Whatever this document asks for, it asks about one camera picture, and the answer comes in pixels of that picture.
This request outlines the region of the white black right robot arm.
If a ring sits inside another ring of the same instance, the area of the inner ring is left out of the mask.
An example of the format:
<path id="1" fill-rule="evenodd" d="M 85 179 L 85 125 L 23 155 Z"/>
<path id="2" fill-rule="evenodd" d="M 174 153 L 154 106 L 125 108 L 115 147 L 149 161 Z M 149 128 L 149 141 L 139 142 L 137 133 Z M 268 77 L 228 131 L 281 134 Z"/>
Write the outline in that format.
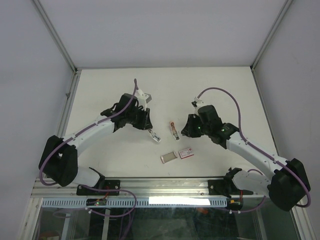
<path id="1" fill-rule="evenodd" d="M 194 113 L 189 114 L 181 134 L 188 138 L 207 136 L 214 144 L 247 160 L 258 170 L 249 172 L 242 168 L 230 168 L 224 176 L 223 187 L 230 194 L 238 190 L 251 191 L 268 197 L 279 209 L 290 211 L 311 204 L 310 183 L 301 161 L 287 160 L 272 155 L 255 146 L 243 137 L 240 129 L 231 123 L 222 122 L 213 105 L 192 102 Z"/>

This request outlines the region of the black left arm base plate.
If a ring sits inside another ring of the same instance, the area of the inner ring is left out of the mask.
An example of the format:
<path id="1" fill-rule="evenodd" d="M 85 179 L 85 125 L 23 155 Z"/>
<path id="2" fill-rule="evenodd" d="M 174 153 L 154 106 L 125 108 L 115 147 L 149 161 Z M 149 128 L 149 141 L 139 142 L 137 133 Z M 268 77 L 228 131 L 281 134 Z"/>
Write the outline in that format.
<path id="1" fill-rule="evenodd" d="M 82 185 L 79 185 L 76 190 L 77 196 L 119 196 L 119 189 L 121 188 L 121 181 L 119 179 L 105 179 L 99 186 L 92 190 Z"/>

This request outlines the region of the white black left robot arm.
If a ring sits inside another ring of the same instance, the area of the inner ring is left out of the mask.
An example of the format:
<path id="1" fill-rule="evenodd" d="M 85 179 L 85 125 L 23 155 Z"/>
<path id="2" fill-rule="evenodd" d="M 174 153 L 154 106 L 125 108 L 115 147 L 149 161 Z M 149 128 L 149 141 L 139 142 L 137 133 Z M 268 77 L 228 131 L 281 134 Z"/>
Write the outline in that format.
<path id="1" fill-rule="evenodd" d="M 132 125 L 135 129 L 149 131 L 153 128 L 150 120 L 150 94 L 125 93 L 112 107 L 83 129 L 70 135 L 48 138 L 38 168 L 39 177 L 47 175 L 54 185 L 66 187 L 69 184 L 87 186 L 93 194 L 100 194 L 105 188 L 105 176 L 92 167 L 80 167 L 79 156 L 99 139 Z"/>

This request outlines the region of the white stapler magazine part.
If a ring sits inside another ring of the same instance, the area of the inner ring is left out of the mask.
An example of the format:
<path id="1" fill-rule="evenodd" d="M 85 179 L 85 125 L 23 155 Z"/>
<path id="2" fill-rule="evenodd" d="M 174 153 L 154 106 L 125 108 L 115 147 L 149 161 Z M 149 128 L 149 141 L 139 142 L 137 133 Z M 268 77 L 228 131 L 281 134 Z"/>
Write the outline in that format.
<path id="1" fill-rule="evenodd" d="M 152 129 L 148 129 L 148 133 L 155 142 L 157 143 L 161 142 L 160 136 L 157 133 L 155 133 Z"/>

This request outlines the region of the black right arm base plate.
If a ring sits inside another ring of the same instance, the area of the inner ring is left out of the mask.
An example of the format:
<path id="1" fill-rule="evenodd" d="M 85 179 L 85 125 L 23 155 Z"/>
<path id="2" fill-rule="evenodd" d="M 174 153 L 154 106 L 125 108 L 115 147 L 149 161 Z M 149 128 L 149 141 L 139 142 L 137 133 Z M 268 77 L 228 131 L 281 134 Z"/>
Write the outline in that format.
<path id="1" fill-rule="evenodd" d="M 207 181 L 208 194 L 210 196 L 227 196 L 228 188 L 226 187 L 226 182 L 223 179 L 209 179 Z"/>

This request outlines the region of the red white staple box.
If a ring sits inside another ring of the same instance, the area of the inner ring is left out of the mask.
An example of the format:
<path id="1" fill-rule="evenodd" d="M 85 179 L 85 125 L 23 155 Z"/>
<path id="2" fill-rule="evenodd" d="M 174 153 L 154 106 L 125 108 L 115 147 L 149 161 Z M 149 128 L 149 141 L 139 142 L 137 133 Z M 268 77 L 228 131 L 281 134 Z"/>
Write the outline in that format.
<path id="1" fill-rule="evenodd" d="M 194 152 L 193 152 L 192 148 L 186 148 L 186 149 L 180 150 L 178 153 L 179 153 L 179 157 L 181 159 L 185 159 L 185 158 L 189 158 L 189 157 L 194 156 Z"/>

